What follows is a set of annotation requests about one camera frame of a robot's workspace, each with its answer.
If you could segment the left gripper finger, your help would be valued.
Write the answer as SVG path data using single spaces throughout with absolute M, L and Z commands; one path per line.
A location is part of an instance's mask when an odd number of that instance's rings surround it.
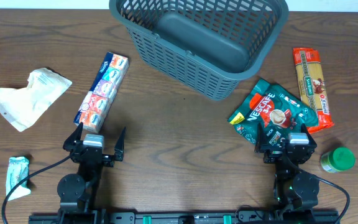
M 121 131 L 120 136 L 114 146 L 114 160 L 123 161 L 124 159 L 124 140 L 126 135 L 126 127 Z
M 81 143 L 81 135 L 83 131 L 83 123 L 80 123 L 73 133 L 64 141 L 63 149 L 72 152 Z

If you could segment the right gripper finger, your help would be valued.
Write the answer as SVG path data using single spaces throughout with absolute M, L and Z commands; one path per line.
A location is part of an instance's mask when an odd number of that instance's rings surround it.
M 306 143 L 306 145 L 308 146 L 309 149 L 316 149 L 317 147 L 317 143 L 315 142 L 315 140 L 312 138 L 311 134 L 309 133 L 306 124 L 302 124 L 301 125 L 301 134 L 306 136 L 308 142 Z
M 270 144 L 266 139 L 262 125 L 259 123 L 257 125 L 257 140 L 255 144 L 255 153 L 264 153 L 265 151 L 270 150 Z

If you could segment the green Nescafe coffee bag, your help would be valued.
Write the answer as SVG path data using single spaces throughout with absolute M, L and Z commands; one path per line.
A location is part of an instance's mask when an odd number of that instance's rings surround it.
M 237 133 L 252 144 L 257 143 L 261 125 L 267 142 L 279 145 L 290 133 L 319 124 L 317 114 L 309 106 L 278 84 L 260 79 L 244 102 L 229 117 Z

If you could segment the spaghetti pasta packet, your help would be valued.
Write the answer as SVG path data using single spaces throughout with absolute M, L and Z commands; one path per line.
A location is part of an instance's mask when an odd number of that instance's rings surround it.
M 334 122 L 319 52 L 312 48 L 293 48 L 293 59 L 301 101 L 314 110 L 318 117 L 318 125 L 308 127 L 309 133 L 331 128 Z

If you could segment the tissue multipack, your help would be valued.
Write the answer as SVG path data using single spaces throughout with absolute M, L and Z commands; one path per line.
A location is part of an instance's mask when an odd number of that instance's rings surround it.
M 94 82 L 84 97 L 73 123 L 98 133 L 129 68 L 125 56 L 107 52 Z

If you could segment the green lidded jar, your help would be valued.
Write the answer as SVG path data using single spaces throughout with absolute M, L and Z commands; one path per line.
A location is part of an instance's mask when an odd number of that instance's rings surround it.
M 320 158 L 321 167 L 329 173 L 349 170 L 353 168 L 355 162 L 356 158 L 354 153 L 346 147 L 339 147 L 324 153 Z

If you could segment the beige paper pouch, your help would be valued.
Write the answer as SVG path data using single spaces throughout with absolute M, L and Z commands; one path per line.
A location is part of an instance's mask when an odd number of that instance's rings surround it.
M 47 69 L 32 71 L 25 88 L 0 88 L 0 113 L 19 132 L 31 127 L 72 84 Z

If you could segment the grey plastic basket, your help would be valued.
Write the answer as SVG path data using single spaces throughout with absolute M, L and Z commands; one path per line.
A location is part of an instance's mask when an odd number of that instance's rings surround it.
M 141 59 L 212 100 L 261 68 L 289 16 L 285 0 L 110 0 Z

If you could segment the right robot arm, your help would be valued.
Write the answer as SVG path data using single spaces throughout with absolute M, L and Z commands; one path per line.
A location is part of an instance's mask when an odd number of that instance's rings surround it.
M 266 164 L 275 165 L 272 219 L 276 221 L 314 221 L 312 209 L 318 204 L 319 180 L 300 170 L 314 153 L 317 144 L 307 127 L 302 124 L 299 133 L 290 133 L 276 146 L 267 141 L 261 124 L 257 125 L 256 153 L 264 155 Z

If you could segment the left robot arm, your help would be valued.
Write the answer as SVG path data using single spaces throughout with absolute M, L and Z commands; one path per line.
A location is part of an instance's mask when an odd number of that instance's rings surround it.
M 96 194 L 104 167 L 114 167 L 116 161 L 124 159 L 123 129 L 114 146 L 113 154 L 105 154 L 104 137 L 87 134 L 81 139 L 83 123 L 63 143 L 63 149 L 70 153 L 70 159 L 79 164 L 78 171 L 64 176 L 58 183 L 60 197 L 59 223 L 109 223 L 105 209 L 94 208 Z

